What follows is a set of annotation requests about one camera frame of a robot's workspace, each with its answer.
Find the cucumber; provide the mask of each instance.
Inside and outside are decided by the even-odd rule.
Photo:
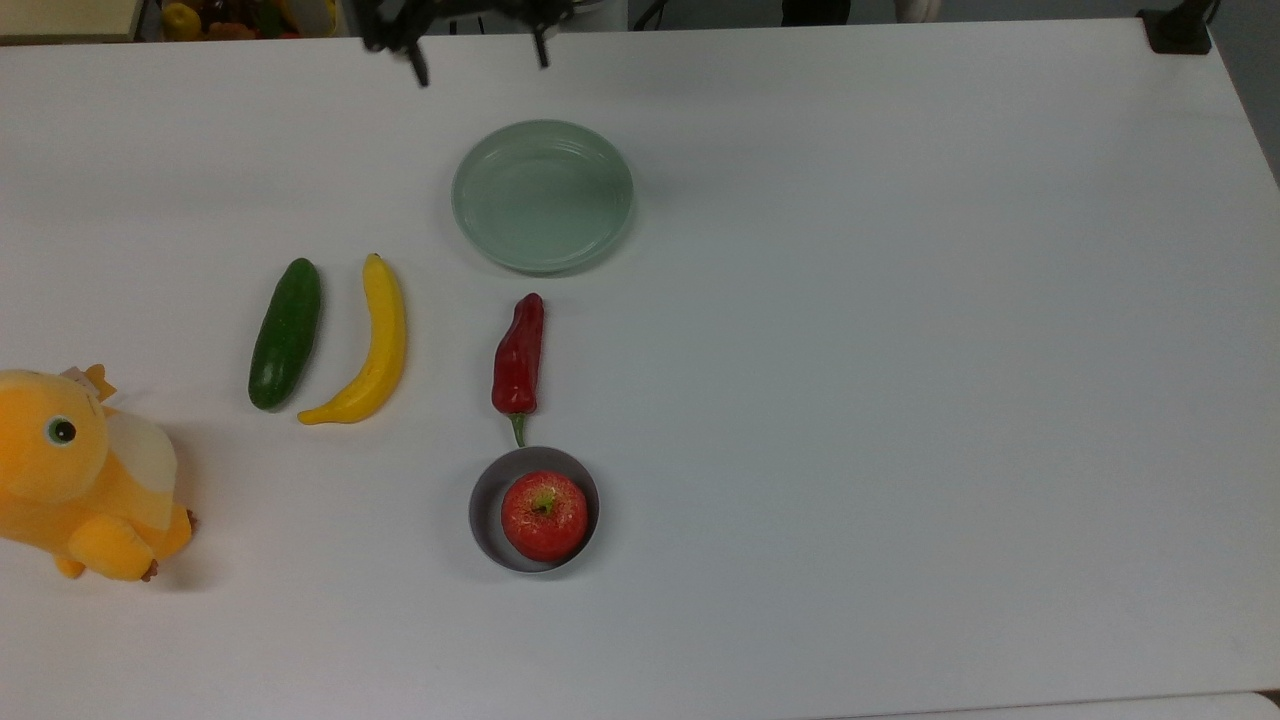
[[[275,283],[248,370],[248,398],[260,410],[279,407],[302,379],[320,324],[320,273],[298,258]]]

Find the yellow banana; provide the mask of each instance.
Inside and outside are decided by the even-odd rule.
[[[376,254],[365,259],[365,301],[369,304],[369,355],[360,374],[333,400],[298,413],[303,425],[358,423],[378,411],[404,372],[404,296],[396,273]]]

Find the red chili pepper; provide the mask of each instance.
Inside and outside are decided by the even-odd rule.
[[[493,406],[511,418],[520,447],[525,447],[525,416],[538,410],[541,360],[543,299],[531,292],[516,304],[516,316],[498,343],[493,364]]]

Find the fruit basket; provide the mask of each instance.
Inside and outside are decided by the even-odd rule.
[[[156,40],[278,40],[340,35],[334,0],[161,0]]]

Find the apple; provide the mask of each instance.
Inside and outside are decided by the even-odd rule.
[[[554,562],[586,534],[586,496],[550,470],[522,475],[502,497],[502,532],[530,560]]]

